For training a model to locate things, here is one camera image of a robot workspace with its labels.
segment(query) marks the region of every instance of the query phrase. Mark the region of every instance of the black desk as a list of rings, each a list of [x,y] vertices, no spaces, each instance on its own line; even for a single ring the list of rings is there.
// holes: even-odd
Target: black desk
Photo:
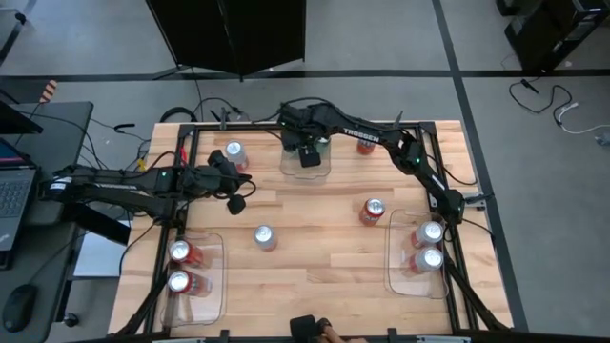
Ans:
[[[18,110],[32,111],[35,105],[15,107]],[[86,129],[92,110],[92,103],[50,103],[39,107],[36,113],[69,120]],[[49,176],[51,172],[77,161],[84,138],[81,130],[48,118],[34,117],[33,120],[44,128],[43,133],[24,135],[17,148],[31,155],[34,163],[42,167],[43,174]],[[10,142],[16,140],[16,137],[4,138]],[[52,203],[32,205],[30,212],[33,215],[31,218],[34,219],[48,220],[57,217],[62,209]],[[27,283],[36,270],[77,233],[78,228],[73,223],[22,228],[16,242],[12,269],[0,272],[0,307],[4,307],[7,297],[15,287]],[[38,295],[30,324],[20,333],[8,333],[0,325],[0,342],[30,343],[47,339],[64,291],[71,255],[72,249],[63,250],[36,276],[32,284],[38,287]]]

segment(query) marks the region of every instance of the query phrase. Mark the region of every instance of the laptop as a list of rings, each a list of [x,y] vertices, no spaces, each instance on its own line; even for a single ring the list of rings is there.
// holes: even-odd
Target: laptop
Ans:
[[[0,138],[0,252],[12,249],[35,189],[36,166]]]

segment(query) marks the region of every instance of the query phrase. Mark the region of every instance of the laptop screen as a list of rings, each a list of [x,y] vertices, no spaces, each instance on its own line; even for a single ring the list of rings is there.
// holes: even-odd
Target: laptop screen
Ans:
[[[25,164],[26,161],[7,142],[0,139],[0,167]]]

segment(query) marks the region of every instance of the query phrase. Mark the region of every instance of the computer mouse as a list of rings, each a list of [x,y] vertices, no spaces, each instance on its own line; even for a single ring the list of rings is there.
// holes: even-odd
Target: computer mouse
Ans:
[[[33,285],[21,285],[14,289],[2,310],[2,324],[9,333],[22,331],[31,319],[38,289]]]

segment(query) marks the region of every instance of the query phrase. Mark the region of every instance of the white cable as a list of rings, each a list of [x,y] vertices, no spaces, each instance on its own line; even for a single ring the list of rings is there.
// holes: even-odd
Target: white cable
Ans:
[[[578,107],[578,106],[579,106],[579,103],[578,103],[578,102],[575,102],[574,104],[571,104],[570,106],[563,107],[563,108],[561,109],[561,113],[560,113],[560,114],[559,114],[559,116],[558,116],[558,121],[559,121],[559,125],[561,126],[561,128],[562,128],[564,131],[566,131],[566,132],[568,132],[568,133],[570,133],[570,134],[583,134],[583,133],[588,133],[588,132],[595,131],[595,130],[597,130],[597,129],[601,129],[601,128],[610,128],[610,124],[604,124],[604,125],[597,125],[596,127],[589,128],[589,129],[585,129],[585,130],[583,130],[583,131],[570,131],[570,130],[567,130],[567,129],[566,129],[564,126],[563,126],[563,122],[561,121],[561,118],[563,117],[563,115],[564,115],[564,114],[566,114],[567,112],[569,112],[571,109],[575,109],[575,108],[576,108],[576,107]]]

